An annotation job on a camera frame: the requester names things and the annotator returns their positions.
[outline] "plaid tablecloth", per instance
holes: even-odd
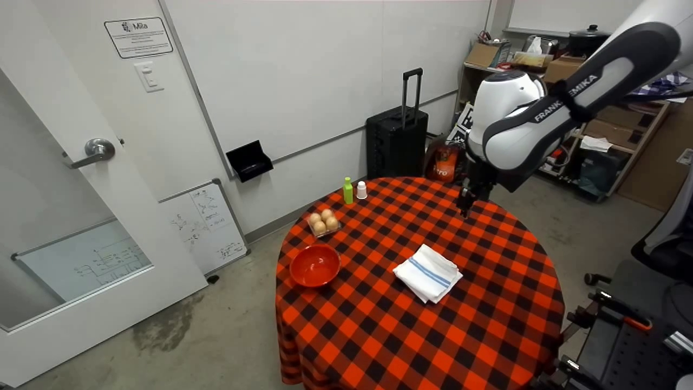
[[[316,241],[303,217],[277,260],[282,380],[306,387],[523,387],[557,356],[563,296],[546,251],[513,214],[479,202],[465,220],[458,191],[424,177],[369,181],[364,204],[316,202],[343,223]],[[292,284],[308,244],[343,255],[321,290]],[[421,304],[392,268],[421,244],[465,280],[439,305]]]

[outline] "rolling luggage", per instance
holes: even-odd
[[[422,69],[403,73],[403,107],[366,119],[369,177],[422,175],[430,115],[421,107]],[[408,107],[408,85],[416,75],[416,107]]]

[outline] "floor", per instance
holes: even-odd
[[[659,212],[615,198],[590,204],[545,177],[495,200],[532,228],[555,260],[566,305],[583,304],[586,271],[614,273]],[[27,384],[27,390],[287,387],[275,336],[275,257],[289,225],[252,242],[200,295]],[[581,337],[563,354],[574,356]]]

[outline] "wall sign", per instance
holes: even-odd
[[[160,17],[108,19],[105,25],[121,58],[173,52],[170,32]]]

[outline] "door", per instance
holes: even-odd
[[[40,10],[0,0],[0,384],[204,285]]]

